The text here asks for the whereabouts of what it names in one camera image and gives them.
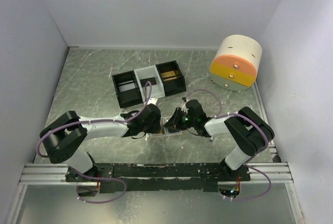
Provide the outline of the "beige leather card holder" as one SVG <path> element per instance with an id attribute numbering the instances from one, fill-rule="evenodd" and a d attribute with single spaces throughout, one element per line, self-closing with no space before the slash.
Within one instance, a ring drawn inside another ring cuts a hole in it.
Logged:
<path id="1" fill-rule="evenodd" d="M 170 128 L 165 128 L 164 125 L 169 121 L 168 117 L 162 117 L 160 121 L 161 125 L 161 131 L 159 133 L 149 134 L 150 138 L 159 138 L 159 137 L 165 137 L 165 136 L 174 136 L 174 135 L 180 135 L 183 132 L 181 130 L 174 130 Z"/>

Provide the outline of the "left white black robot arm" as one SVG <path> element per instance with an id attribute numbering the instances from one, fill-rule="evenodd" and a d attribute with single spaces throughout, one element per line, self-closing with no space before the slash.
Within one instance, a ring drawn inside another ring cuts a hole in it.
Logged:
<path id="1" fill-rule="evenodd" d="M 86 140 L 104 137 L 135 137 L 140 133 L 158 133 L 161 111 L 154 104 L 148 104 L 138 112 L 120 114 L 112 118 L 80 117 L 75 111 L 68 111 L 40 133 L 36 147 L 41 156 L 40 145 L 46 150 L 46 157 L 52 164 L 65 163 L 78 171 L 86 182 L 97 176 L 97 168 L 92 157 L 81 150 Z"/>

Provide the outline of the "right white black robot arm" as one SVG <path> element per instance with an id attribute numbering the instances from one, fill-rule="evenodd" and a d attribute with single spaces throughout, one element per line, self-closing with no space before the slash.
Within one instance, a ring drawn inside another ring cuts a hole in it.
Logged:
<path id="1" fill-rule="evenodd" d="M 164 127 L 180 131 L 193 128 L 198 136 L 205 138 L 230 133 L 237 146 L 221 162 L 221 176 L 226 181 L 234 180 L 239 168 L 264 151 L 275 137 L 273 129 L 249 107 L 209 117 L 196 99 L 176 108 Z"/>

